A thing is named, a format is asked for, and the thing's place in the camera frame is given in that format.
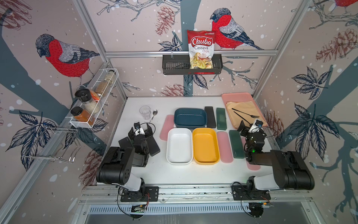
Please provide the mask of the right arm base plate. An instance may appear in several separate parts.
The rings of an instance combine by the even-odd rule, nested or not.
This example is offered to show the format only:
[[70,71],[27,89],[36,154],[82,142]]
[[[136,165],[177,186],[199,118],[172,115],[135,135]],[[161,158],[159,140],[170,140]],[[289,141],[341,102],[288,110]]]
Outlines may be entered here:
[[242,185],[239,182],[234,182],[231,185],[231,191],[234,201],[271,200],[271,196],[268,191],[257,190],[255,188],[247,189],[246,185]]

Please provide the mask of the white storage box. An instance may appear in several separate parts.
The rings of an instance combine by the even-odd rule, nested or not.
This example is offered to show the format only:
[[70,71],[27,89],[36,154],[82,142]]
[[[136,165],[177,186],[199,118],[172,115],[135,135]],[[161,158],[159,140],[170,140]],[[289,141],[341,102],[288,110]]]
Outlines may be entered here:
[[193,137],[187,128],[173,128],[168,133],[167,161],[172,165],[187,165],[193,160]]

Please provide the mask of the black fork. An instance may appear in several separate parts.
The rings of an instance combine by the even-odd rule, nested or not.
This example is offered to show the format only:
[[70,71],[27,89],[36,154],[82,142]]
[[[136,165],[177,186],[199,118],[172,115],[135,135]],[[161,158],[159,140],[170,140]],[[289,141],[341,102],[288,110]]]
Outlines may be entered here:
[[240,112],[240,113],[242,113],[242,114],[248,115],[248,116],[250,116],[250,117],[252,117],[252,118],[255,118],[255,119],[260,118],[260,116],[258,116],[258,115],[251,115],[251,114],[248,114],[248,113],[246,113],[246,112],[239,111],[239,110],[234,109],[234,108],[231,108],[231,109],[234,110],[234,111]]

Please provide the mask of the aluminium front rail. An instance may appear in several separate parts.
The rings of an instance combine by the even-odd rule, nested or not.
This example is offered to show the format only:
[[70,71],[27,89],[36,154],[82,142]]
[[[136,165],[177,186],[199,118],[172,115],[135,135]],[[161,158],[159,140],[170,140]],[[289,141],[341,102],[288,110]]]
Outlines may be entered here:
[[[158,204],[170,203],[229,203],[233,202],[231,184],[158,184]],[[118,187],[114,185],[86,187],[78,199],[80,205],[116,204]],[[270,202],[313,202],[307,190],[269,191]]]

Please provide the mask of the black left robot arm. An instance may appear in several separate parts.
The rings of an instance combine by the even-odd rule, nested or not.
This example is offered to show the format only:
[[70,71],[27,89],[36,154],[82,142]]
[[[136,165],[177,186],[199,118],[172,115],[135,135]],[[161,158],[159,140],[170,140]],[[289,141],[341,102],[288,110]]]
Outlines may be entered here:
[[98,183],[118,185],[130,194],[145,194],[145,181],[131,173],[132,167],[144,168],[149,160],[148,140],[156,127],[153,123],[134,123],[128,136],[119,140],[118,147],[110,147],[97,170]]

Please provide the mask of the tan spice jar rear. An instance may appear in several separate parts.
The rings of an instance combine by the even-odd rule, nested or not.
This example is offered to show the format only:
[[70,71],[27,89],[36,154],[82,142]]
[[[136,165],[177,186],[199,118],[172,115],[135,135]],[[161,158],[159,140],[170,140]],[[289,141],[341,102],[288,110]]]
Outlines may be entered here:
[[95,93],[97,93],[99,96],[104,96],[107,92],[107,89],[110,88],[114,83],[115,77],[115,71],[109,70],[104,77],[104,81],[101,81],[96,87]]

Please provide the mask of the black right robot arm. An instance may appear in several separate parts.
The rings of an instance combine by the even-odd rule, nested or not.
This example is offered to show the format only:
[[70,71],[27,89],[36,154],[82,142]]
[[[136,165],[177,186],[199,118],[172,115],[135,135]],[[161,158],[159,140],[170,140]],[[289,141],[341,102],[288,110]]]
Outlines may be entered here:
[[263,152],[267,135],[262,130],[262,124],[261,120],[256,119],[250,127],[247,127],[241,121],[237,129],[240,135],[245,137],[246,161],[252,165],[272,167],[271,174],[251,176],[247,180],[248,190],[314,189],[314,178],[298,152],[280,150]]

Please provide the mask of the black spoon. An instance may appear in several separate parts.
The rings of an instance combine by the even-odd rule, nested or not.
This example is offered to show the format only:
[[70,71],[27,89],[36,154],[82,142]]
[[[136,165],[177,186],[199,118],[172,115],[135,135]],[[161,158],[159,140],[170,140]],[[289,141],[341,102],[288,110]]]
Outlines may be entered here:
[[239,116],[243,121],[245,121],[246,123],[248,123],[248,124],[252,124],[251,122],[249,122],[247,119],[245,119],[241,114],[240,114],[240,112],[237,112],[237,111],[234,111],[234,113],[237,115],[237,116]]

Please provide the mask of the black pencil case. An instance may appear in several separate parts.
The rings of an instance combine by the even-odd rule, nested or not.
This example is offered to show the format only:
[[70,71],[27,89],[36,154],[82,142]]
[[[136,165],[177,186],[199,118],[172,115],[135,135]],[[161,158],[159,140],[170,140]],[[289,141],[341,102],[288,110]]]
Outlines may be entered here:
[[132,142],[129,137],[125,137],[118,141],[120,148],[133,148]]
[[216,128],[216,120],[212,106],[205,106],[204,108],[207,114],[207,127],[208,128]]
[[160,148],[153,136],[147,138],[146,141],[149,149],[149,154],[151,157],[154,157],[155,155],[160,153]]

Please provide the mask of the tan cloth mat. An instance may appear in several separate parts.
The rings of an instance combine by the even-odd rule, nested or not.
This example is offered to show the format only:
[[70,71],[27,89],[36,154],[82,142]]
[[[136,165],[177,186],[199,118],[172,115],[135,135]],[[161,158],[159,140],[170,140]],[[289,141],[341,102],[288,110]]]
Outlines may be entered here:
[[226,103],[226,110],[228,112],[231,124],[233,128],[237,129],[241,122],[248,127],[250,124],[254,124],[256,119],[263,122],[263,126],[268,125],[262,113],[257,109],[256,104],[253,101],[247,102],[232,102]]

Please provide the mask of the orange spice jar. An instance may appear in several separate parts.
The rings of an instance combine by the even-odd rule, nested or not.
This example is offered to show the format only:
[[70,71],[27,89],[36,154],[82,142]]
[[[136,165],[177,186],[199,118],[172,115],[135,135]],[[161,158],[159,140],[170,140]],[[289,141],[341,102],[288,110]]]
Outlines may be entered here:
[[85,109],[76,106],[71,109],[71,114],[73,117],[79,122],[88,122],[89,124],[93,124],[94,117]]

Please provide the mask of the dark teal storage box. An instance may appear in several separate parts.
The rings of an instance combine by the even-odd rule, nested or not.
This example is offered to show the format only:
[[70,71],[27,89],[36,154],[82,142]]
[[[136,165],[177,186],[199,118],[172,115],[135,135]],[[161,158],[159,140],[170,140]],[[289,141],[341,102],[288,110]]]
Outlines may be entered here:
[[196,129],[207,125],[207,113],[199,108],[178,108],[174,113],[177,128]]

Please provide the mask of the green pencil case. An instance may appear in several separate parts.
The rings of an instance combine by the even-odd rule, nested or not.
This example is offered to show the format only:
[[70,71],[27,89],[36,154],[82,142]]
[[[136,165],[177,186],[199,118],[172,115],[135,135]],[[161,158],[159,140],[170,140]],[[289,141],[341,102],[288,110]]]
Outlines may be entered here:
[[227,121],[226,110],[224,108],[216,108],[216,123],[218,130],[226,131]]
[[235,159],[244,159],[245,152],[241,141],[241,135],[236,130],[229,131],[230,144],[232,148],[233,157]]

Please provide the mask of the pink tray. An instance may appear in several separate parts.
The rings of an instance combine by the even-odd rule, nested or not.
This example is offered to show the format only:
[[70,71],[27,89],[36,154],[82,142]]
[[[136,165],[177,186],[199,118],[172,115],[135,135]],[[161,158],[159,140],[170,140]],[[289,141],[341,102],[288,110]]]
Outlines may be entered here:
[[223,100],[225,106],[226,106],[226,103],[228,101],[232,101],[232,102],[253,101],[256,104],[256,102],[254,101],[252,96],[247,92],[243,92],[243,93],[225,93],[225,94],[222,94],[222,100]]

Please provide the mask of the red cassava chips bag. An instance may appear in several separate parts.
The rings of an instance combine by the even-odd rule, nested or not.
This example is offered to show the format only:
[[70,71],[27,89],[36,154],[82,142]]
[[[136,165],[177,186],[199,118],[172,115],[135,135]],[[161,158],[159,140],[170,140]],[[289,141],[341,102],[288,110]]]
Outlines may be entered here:
[[190,69],[212,69],[215,31],[187,31]]

